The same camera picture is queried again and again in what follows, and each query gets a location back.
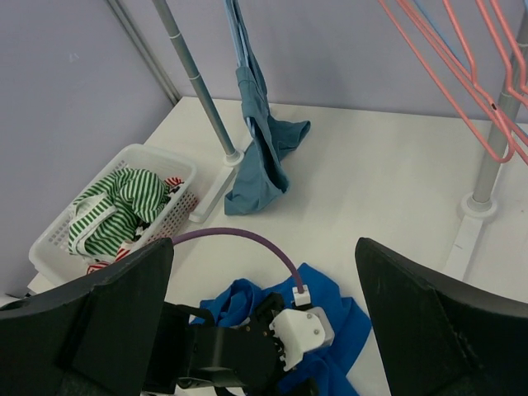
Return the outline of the teal tank top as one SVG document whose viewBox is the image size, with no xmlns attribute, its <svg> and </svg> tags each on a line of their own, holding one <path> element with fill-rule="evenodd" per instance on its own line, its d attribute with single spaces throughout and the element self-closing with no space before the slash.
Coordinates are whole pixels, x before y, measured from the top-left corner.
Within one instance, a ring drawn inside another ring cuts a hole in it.
<svg viewBox="0 0 528 396">
<path fill-rule="evenodd" d="M 248 68 L 239 70 L 237 83 L 252 142 L 224 198 L 224 213 L 229 216 L 261 211 L 290 189 L 281 161 L 300 146 L 311 128 L 308 120 L 291 122 L 272 115 L 263 73 L 262 89 Z"/>
</svg>

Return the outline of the pink hanger of black top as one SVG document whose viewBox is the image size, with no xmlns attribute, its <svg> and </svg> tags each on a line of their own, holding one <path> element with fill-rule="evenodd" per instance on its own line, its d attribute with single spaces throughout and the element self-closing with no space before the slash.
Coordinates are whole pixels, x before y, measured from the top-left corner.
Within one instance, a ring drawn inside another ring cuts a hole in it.
<svg viewBox="0 0 528 396">
<path fill-rule="evenodd" d="M 477 1 L 476 8 L 483 19 L 483 23 L 488 29 L 488 33 L 494 43 L 500 59 L 505 69 L 506 94 L 517 99 L 523 106 L 527 105 L 527 61 L 525 59 L 526 48 L 521 46 L 498 1 Z M 455 14 L 455 9 L 451 2 L 444 1 L 446 10 L 453 29 L 464 50 L 464 54 L 469 62 L 466 69 L 455 57 L 450 49 L 445 49 L 448 57 L 446 65 L 451 72 L 460 80 L 468 94 L 478 103 L 493 126 L 498 128 L 499 135 L 507 141 L 507 146 L 503 149 L 493 148 L 490 143 L 483 140 L 481 134 L 476 131 L 471 123 L 468 127 L 473 131 L 493 161 L 496 163 L 507 163 L 515 154 L 518 154 L 523 161 L 527 160 L 527 134 L 513 120 L 513 117 L 506 114 L 506 107 L 494 101 L 483 89 L 478 79 L 478 66 L 474 59 L 474 54 L 466 40 L 462 26 Z"/>
</svg>

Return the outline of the black striped tank top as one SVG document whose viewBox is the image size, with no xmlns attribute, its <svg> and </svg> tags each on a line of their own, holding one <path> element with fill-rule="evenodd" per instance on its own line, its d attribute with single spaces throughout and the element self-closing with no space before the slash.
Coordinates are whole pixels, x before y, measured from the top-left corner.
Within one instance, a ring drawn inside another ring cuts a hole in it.
<svg viewBox="0 0 528 396">
<path fill-rule="evenodd" d="M 141 220 L 135 231 L 133 232 L 132 236 L 126 240 L 127 243 L 137 243 L 144 235 L 144 233 L 149 229 L 151 223 L 145 223 L 143 220 Z"/>
</svg>

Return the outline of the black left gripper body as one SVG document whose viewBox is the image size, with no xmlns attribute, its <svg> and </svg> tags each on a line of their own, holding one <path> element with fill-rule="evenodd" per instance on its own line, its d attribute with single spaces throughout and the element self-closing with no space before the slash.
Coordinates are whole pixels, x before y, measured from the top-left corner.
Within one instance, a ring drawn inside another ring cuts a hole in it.
<svg viewBox="0 0 528 396">
<path fill-rule="evenodd" d="M 269 294 L 240 325 L 222 327 L 212 312 L 164 303 L 144 380 L 146 394 L 211 387 L 218 395 L 239 387 L 249 395 L 277 395 L 284 371 L 281 342 L 269 325 L 285 306 Z"/>
</svg>

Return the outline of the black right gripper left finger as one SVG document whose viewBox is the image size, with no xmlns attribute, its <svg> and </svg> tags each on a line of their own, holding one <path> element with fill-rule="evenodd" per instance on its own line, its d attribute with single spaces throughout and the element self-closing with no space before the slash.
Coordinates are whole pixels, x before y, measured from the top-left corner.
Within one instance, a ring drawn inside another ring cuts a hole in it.
<svg viewBox="0 0 528 396">
<path fill-rule="evenodd" d="M 138 395 L 172 269 L 162 238 L 1 308 L 3 395 Z"/>
</svg>

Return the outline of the blue hanger of teal top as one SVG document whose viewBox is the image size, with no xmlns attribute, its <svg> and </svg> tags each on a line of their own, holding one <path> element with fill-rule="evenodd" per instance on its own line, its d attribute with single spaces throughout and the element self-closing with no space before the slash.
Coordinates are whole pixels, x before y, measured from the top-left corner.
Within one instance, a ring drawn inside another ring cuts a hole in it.
<svg viewBox="0 0 528 396">
<path fill-rule="evenodd" d="M 236 78 L 238 79 L 238 72 L 241 68 L 248 68 L 257 82 L 257 87 L 262 89 L 262 71 L 260 70 L 260 66 L 252 52 L 238 1 L 225 0 L 224 7 L 229 21 L 233 46 L 237 57 Z"/>
</svg>

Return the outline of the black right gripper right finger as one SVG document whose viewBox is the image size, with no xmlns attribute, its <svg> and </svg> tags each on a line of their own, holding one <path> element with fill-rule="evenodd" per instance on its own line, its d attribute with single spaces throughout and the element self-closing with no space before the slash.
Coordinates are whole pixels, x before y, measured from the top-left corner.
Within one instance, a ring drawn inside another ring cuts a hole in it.
<svg viewBox="0 0 528 396">
<path fill-rule="evenodd" d="M 527 305 L 360 238 L 356 267 L 393 395 L 525 395 Z"/>
</svg>

